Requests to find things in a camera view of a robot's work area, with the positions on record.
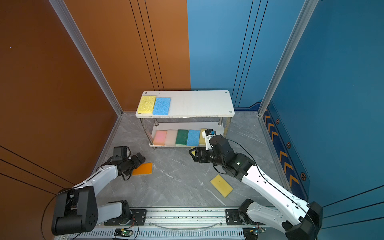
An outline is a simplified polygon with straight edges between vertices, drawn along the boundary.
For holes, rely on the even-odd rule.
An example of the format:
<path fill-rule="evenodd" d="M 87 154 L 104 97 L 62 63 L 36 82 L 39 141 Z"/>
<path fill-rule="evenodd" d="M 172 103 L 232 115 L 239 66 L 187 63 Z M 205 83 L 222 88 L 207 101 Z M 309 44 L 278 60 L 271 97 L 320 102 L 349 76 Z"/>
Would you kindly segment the orange sponge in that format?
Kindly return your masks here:
<path fill-rule="evenodd" d="M 133 170 L 133 176 L 151 175 L 153 172 L 153 163 L 143 163 L 137 169 Z"/>

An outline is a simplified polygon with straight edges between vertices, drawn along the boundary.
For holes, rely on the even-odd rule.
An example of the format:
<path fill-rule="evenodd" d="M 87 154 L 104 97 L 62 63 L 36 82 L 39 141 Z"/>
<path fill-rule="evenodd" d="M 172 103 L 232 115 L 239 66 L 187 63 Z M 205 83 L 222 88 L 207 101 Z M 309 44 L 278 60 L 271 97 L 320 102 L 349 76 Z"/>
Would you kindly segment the light blue sponge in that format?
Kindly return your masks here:
<path fill-rule="evenodd" d="M 153 115 L 167 116 L 169 114 L 170 104 L 171 98 L 156 98 Z"/>
<path fill-rule="evenodd" d="M 188 131 L 188 139 L 187 146 L 189 147 L 198 147 L 200 141 L 200 130 L 189 130 Z"/>

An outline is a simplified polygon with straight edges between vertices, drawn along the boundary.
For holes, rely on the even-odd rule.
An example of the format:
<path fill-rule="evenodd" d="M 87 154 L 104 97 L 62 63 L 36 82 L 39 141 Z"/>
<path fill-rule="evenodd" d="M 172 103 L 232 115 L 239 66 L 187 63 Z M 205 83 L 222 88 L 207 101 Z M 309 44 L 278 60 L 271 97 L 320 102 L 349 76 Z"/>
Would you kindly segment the pink sponge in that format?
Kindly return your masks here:
<path fill-rule="evenodd" d="M 167 131 L 163 131 L 163 130 L 156 131 L 156 134 L 153 140 L 153 145 L 164 146 L 166 137 L 167 137 Z"/>

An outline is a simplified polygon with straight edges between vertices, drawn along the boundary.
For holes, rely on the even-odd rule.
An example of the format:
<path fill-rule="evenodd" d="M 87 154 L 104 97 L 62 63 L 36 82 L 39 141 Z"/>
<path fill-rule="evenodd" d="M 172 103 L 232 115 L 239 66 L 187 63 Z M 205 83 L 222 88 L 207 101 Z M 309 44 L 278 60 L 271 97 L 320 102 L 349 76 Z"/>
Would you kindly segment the white beige sponge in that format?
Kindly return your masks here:
<path fill-rule="evenodd" d="M 165 139 L 165 146 L 175 146 L 177 135 L 178 135 L 178 130 L 168 130 L 166 139 Z"/>

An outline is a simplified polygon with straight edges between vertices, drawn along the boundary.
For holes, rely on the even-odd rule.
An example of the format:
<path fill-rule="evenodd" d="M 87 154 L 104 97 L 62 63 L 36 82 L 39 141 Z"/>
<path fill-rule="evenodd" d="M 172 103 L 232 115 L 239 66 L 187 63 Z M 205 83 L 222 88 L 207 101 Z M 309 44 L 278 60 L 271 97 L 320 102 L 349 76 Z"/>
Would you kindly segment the white two-tier shelf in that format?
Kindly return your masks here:
<path fill-rule="evenodd" d="M 169 114 L 153 114 L 136 117 L 143 124 L 145 119 L 154 121 L 152 130 L 146 130 L 149 145 L 152 148 L 172 148 L 189 146 L 155 146 L 153 140 L 156 131 L 163 130 L 201 130 L 213 129 L 216 134 L 227 136 L 232 117 L 235 115 L 230 92 L 228 90 L 211 91 L 145 91 L 142 96 L 171 98 Z"/>

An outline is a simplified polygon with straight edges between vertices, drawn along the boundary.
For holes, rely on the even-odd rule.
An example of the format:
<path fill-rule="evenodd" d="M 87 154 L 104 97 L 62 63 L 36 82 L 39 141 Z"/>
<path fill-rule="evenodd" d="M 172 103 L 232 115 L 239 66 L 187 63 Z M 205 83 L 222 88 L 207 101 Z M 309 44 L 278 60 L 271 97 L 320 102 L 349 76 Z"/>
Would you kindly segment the yellow green sponge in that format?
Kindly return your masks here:
<path fill-rule="evenodd" d="M 142 96 L 137 109 L 139 115 L 152 114 L 156 103 L 156 96 Z"/>

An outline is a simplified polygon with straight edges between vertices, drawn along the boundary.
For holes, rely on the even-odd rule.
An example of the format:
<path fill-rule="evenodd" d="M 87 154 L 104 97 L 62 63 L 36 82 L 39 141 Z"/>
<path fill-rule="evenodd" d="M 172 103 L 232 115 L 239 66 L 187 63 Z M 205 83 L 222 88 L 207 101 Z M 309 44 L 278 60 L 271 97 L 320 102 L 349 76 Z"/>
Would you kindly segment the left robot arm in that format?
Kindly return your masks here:
<path fill-rule="evenodd" d="M 113 156 L 94 174 L 70 189 L 62 189 L 57 194 L 52 234 L 60 236 L 86 233 L 109 220 L 119 225 L 133 223 L 133 213 L 126 200 L 98 206 L 97 195 L 117 177 L 129 180 L 133 171 L 145 161 L 141 153 L 132 155 L 129 147 L 115 147 Z"/>

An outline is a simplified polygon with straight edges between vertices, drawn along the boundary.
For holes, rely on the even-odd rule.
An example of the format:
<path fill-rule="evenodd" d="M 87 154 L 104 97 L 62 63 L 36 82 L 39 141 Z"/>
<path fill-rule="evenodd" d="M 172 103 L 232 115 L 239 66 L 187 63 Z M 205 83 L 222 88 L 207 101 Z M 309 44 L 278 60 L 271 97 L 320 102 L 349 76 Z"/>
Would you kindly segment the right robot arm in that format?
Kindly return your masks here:
<path fill-rule="evenodd" d="M 267 225 L 285 234 L 289 240 L 318 238 L 323 224 L 323 208 L 283 188 L 257 165 L 249 153 L 236 153 L 230 140 L 222 135 L 209 135 L 205 147 L 192 148 L 189 153 L 194 162 L 220 166 L 226 175 L 251 187 L 273 204 L 270 208 L 246 199 L 238 208 L 242 224 Z"/>

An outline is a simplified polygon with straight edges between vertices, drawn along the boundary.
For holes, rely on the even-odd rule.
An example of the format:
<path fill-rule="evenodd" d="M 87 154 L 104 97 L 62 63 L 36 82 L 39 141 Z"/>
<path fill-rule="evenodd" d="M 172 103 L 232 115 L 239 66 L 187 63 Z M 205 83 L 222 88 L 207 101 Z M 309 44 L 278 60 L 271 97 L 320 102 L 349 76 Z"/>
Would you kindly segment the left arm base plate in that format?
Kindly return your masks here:
<path fill-rule="evenodd" d="M 130 218 L 123 219 L 111 219 L 104 222 L 104 226 L 131 226 L 131 225 L 139 225 L 143 226 L 146 221 L 147 210 L 145 209 L 130 209 Z"/>

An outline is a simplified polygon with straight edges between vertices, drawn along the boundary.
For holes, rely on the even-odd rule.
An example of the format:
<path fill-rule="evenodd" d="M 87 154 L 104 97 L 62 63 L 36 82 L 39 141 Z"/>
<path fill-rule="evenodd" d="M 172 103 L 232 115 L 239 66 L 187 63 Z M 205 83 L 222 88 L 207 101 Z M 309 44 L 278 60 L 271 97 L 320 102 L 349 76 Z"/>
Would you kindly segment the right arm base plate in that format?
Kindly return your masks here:
<path fill-rule="evenodd" d="M 241 212 L 238 209 L 226 209 L 226 223 L 228 226 L 243 225 L 243 226 L 266 226 L 263 223 L 253 222 L 246 216 L 245 212 Z"/>

